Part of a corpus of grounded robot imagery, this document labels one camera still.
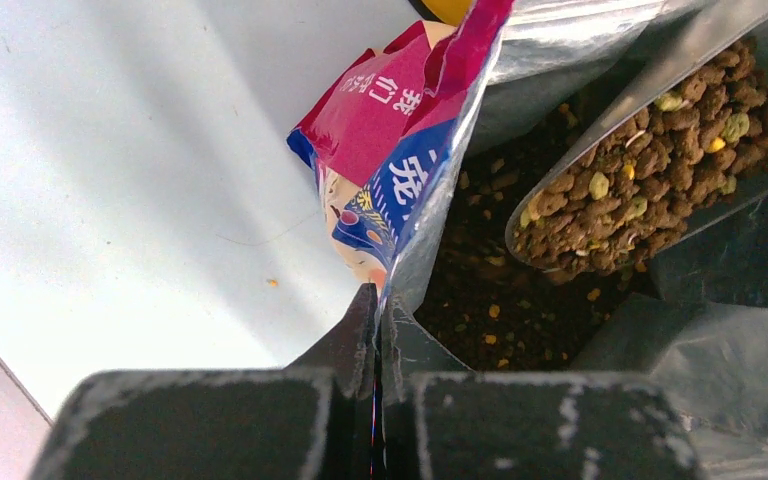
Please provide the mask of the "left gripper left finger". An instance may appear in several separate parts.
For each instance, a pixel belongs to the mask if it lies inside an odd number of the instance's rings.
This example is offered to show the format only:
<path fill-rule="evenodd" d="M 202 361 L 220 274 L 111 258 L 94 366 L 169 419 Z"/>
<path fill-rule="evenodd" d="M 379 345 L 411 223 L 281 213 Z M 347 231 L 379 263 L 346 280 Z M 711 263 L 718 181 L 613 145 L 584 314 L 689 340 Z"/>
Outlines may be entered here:
<path fill-rule="evenodd" d="M 109 370 L 58 413 L 34 479 L 371 479 L 376 288 L 290 365 Z"/>

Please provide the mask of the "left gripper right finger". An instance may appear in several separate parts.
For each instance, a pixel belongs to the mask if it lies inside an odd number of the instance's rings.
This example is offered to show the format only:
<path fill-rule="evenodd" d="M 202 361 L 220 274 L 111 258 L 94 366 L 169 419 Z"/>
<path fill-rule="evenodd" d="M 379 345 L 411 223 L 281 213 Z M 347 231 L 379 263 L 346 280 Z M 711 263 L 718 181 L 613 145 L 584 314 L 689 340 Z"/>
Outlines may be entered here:
<path fill-rule="evenodd" d="M 390 479 L 700 479 L 664 392 L 621 372 L 475 372 L 400 302 L 381 314 Z"/>

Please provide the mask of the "cat food bag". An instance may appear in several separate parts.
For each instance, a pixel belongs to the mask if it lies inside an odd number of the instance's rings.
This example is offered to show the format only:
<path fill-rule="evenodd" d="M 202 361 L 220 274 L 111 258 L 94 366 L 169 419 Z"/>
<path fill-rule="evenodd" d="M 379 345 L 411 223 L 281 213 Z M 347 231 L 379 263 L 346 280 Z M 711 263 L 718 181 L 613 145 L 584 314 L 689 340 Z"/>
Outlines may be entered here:
<path fill-rule="evenodd" d="M 768 1 L 476 1 L 289 133 L 373 284 L 376 473 L 768 479 Z"/>

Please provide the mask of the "clear plastic scoop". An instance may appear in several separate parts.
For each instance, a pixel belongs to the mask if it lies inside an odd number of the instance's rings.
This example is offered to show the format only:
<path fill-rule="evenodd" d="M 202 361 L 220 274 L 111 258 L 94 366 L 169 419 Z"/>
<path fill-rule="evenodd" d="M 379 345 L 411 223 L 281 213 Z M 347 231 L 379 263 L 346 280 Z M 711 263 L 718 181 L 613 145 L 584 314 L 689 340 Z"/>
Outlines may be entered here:
<path fill-rule="evenodd" d="M 505 240 L 547 272 L 642 262 L 768 195 L 768 1 L 715 1 L 523 198 Z"/>

